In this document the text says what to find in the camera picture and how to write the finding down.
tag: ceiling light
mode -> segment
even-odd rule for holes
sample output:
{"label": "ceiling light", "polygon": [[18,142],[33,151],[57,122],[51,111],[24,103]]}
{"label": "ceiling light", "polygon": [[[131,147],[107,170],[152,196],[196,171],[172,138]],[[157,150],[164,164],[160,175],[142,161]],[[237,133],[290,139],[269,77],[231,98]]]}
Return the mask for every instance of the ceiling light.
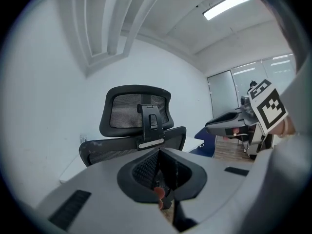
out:
{"label": "ceiling light", "polygon": [[273,60],[275,60],[275,59],[279,59],[279,58],[283,58],[283,57],[287,57],[288,55],[285,55],[285,56],[280,56],[280,57],[274,57],[274,58],[272,58]]}
{"label": "ceiling light", "polygon": [[280,64],[283,64],[283,63],[287,63],[287,62],[290,62],[290,60],[281,61],[281,62],[275,62],[275,63],[272,63],[271,66],[280,65]]}
{"label": "ceiling light", "polygon": [[250,0],[224,0],[221,3],[218,3],[216,6],[208,9],[203,13],[204,17],[207,20],[214,18],[215,16],[221,14],[222,12],[231,9],[232,7],[239,5],[243,2],[247,2]]}
{"label": "ceiling light", "polygon": [[248,63],[248,64],[245,64],[245,65],[239,66],[239,67],[237,67],[237,68],[245,67],[245,66],[247,66],[247,65],[254,64],[254,63],[255,63],[255,62]]}
{"label": "ceiling light", "polygon": [[286,70],[282,70],[282,71],[277,71],[277,72],[273,72],[273,73],[277,74],[277,73],[284,73],[284,72],[288,72],[288,71],[290,71],[290,69],[286,69]]}
{"label": "ceiling light", "polygon": [[247,72],[247,71],[251,71],[251,70],[254,70],[254,69],[255,69],[255,68],[246,69],[246,70],[243,70],[243,71],[236,72],[236,73],[234,73],[233,75],[235,76],[235,75],[238,75],[238,74],[241,74],[241,73],[245,73],[245,72]]}

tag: wooden floor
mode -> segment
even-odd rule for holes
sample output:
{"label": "wooden floor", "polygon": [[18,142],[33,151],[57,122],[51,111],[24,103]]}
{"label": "wooden floor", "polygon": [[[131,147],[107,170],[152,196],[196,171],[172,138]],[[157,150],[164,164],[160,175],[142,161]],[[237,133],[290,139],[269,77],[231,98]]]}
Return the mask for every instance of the wooden floor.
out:
{"label": "wooden floor", "polygon": [[242,142],[238,139],[224,140],[222,137],[217,136],[214,158],[226,161],[246,161],[253,162],[248,154],[244,153]]}

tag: chair backrest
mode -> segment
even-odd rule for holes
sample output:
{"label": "chair backrest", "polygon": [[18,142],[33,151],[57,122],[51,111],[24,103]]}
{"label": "chair backrest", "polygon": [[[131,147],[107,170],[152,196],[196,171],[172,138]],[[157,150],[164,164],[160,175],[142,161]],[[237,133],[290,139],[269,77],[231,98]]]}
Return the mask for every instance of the chair backrest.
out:
{"label": "chair backrest", "polygon": [[[84,142],[79,147],[79,155],[86,166],[137,152],[138,136],[92,140]],[[177,127],[165,131],[165,142],[159,147],[168,147],[177,150],[183,149],[186,138],[186,128]]]}
{"label": "chair backrest", "polygon": [[[171,94],[161,88],[145,85],[125,85],[112,88],[106,95],[99,131],[106,137],[128,137],[142,134],[142,115],[137,112],[139,104],[158,107],[163,130],[174,126],[169,113]],[[151,116],[151,125],[157,126]]]}

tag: desk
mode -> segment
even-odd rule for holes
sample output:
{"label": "desk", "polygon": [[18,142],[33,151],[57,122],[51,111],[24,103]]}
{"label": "desk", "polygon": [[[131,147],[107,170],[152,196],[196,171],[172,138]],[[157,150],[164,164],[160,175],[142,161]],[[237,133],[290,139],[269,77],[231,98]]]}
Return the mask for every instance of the desk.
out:
{"label": "desk", "polygon": [[[203,143],[204,141],[201,139],[186,137],[182,151],[189,153],[191,150],[196,149]],[[82,162],[80,155],[77,155],[76,158],[69,164],[69,166],[65,169],[62,175],[59,177],[59,181],[61,183],[65,183],[66,181],[70,180],[71,178],[73,178],[74,176],[76,176],[78,173],[80,173],[86,168],[87,167]]]}

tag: person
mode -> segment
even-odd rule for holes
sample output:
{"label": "person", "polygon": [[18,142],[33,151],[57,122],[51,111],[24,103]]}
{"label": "person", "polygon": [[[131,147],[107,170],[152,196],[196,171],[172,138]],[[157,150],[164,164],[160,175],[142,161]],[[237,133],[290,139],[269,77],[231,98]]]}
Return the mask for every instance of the person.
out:
{"label": "person", "polygon": [[252,82],[250,83],[250,89],[248,89],[247,94],[248,94],[248,92],[249,92],[251,89],[253,89],[253,87],[255,87],[256,85],[257,85],[257,83],[255,82],[255,80],[252,80]]}
{"label": "person", "polygon": [[[285,39],[288,42],[289,47],[294,53],[296,60],[297,71],[302,66],[305,58],[307,56],[307,51],[309,50],[309,42],[301,42],[294,39],[303,39],[304,36],[300,35],[297,30],[294,30],[298,27],[296,20],[294,20],[291,15],[283,13],[283,8],[281,5],[274,3],[274,0],[261,0],[267,9],[273,14],[277,19],[277,23],[282,31]],[[272,129],[269,134],[272,135],[293,135],[296,132],[293,122],[289,116],[287,116],[284,121],[280,122],[274,129]],[[238,128],[233,128],[233,133],[239,134]]]}

